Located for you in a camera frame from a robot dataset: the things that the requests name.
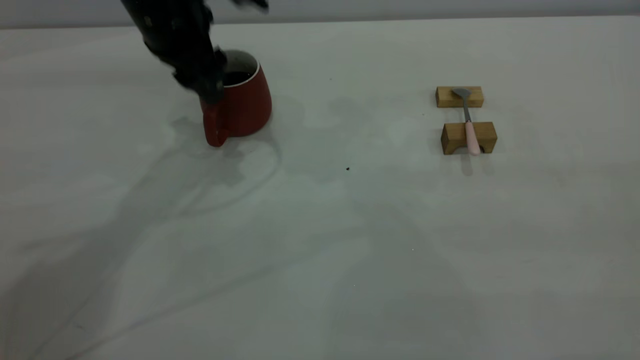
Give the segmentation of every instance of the wooden block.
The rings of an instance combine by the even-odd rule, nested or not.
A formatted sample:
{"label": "wooden block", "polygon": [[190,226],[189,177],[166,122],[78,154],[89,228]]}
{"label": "wooden block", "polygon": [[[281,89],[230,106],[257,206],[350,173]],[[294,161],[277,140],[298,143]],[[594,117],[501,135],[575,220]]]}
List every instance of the wooden block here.
{"label": "wooden block", "polygon": [[462,108],[462,98],[452,91],[453,88],[468,88],[471,90],[468,105],[470,108],[482,108],[484,95],[480,86],[438,86],[436,89],[436,103],[439,108]]}
{"label": "wooden block", "polygon": [[[478,144],[485,154],[491,154],[495,142],[498,141],[498,135],[495,133],[493,122],[475,122],[474,130],[476,130],[476,137]],[[467,131],[465,130],[465,123],[455,122],[451,124],[444,124],[442,129],[442,150],[445,155],[451,155],[458,147],[467,146]]]}

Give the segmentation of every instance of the metal spoon head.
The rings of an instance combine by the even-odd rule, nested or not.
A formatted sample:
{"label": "metal spoon head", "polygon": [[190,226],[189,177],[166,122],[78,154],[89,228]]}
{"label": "metal spoon head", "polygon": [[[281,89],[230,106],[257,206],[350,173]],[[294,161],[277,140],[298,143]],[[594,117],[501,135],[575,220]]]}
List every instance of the metal spoon head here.
{"label": "metal spoon head", "polygon": [[468,88],[454,88],[452,91],[463,99],[468,99],[471,96],[471,90]]}

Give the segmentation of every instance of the gray wall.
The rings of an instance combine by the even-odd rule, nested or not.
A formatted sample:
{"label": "gray wall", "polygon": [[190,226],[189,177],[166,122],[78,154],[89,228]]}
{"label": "gray wall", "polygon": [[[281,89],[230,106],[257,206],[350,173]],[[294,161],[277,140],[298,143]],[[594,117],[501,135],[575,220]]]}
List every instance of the gray wall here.
{"label": "gray wall", "polygon": [[[271,0],[271,14],[210,1],[223,22],[601,15],[640,12],[640,0]],[[119,0],[0,0],[0,27],[130,24]]]}

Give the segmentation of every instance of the mug handle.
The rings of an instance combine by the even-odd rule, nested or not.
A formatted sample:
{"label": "mug handle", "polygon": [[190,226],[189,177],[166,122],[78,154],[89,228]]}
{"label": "mug handle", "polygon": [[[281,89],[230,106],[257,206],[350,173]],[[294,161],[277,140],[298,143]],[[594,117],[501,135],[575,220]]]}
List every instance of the mug handle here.
{"label": "mug handle", "polygon": [[202,119],[204,135],[207,138],[207,143],[213,147],[221,147],[229,137],[228,130],[220,129],[220,122],[218,121],[219,112],[219,104],[207,106]]}

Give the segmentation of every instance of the spoon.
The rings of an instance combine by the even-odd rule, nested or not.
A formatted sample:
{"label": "spoon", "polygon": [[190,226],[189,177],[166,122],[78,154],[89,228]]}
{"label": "spoon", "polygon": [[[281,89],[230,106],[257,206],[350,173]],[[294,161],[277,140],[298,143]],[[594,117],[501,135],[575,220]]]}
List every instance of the spoon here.
{"label": "spoon", "polygon": [[473,156],[480,155],[480,145],[478,145],[474,125],[471,123],[471,115],[469,114],[469,105],[467,103],[469,96],[471,96],[471,90],[467,88],[455,88],[453,92],[462,98],[462,103],[465,106],[465,119],[467,120],[465,129],[467,130],[467,148],[469,149],[469,154]]}

